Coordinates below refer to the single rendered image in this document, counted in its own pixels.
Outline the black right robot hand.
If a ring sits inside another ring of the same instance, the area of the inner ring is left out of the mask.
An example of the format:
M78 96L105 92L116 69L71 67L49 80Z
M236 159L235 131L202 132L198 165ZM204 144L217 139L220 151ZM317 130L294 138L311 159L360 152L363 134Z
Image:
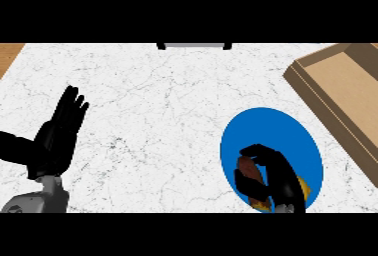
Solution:
M270 200L270 210L274 210L277 205L285 204L294 206L292 213L304 213L302 190L294 169L282 153L261 144L248 146L239 153L240 156L252 159L264 181L260 183L255 179L245 177L236 165L235 186L239 193L261 202Z

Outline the blue plate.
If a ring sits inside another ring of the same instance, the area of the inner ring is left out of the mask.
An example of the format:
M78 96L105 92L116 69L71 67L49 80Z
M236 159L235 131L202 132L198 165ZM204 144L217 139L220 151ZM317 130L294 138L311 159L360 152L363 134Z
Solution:
M311 188L307 209L317 196L323 178L320 154L307 130L289 115L270 108L252 108L240 112L229 122L220 143L221 166L235 193L248 205L248 197L235 186L235 169L239 151L254 144L282 153L295 175L305 180Z

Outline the cardboard box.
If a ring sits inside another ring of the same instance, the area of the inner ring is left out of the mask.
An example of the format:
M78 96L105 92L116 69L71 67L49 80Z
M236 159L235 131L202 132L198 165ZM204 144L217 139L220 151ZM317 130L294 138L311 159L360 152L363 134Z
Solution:
M378 188L378 43L338 43L283 78Z

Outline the yellow vegetable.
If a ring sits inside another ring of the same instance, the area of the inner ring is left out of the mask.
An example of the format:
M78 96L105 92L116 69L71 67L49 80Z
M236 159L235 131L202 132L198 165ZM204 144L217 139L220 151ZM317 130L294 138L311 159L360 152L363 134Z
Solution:
M310 188L305 180L300 176L297 176L297 179L298 179L300 187L301 187L301 190L302 190L304 201L307 201L308 198L310 198L310 195L311 195L311 188Z

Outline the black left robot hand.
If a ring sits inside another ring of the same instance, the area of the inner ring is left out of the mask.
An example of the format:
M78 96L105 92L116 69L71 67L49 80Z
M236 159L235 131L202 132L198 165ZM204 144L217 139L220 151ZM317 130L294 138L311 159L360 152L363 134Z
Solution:
M68 86L32 140L0 131L0 160L25 165L29 180L60 176L68 170L87 109L78 88Z

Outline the grey appliance with black legs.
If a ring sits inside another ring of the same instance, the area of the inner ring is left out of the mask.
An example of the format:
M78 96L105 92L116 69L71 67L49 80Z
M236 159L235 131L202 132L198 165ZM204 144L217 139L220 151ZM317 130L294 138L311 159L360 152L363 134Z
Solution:
M221 50L232 49L232 43L156 43L158 50L168 48L220 48Z

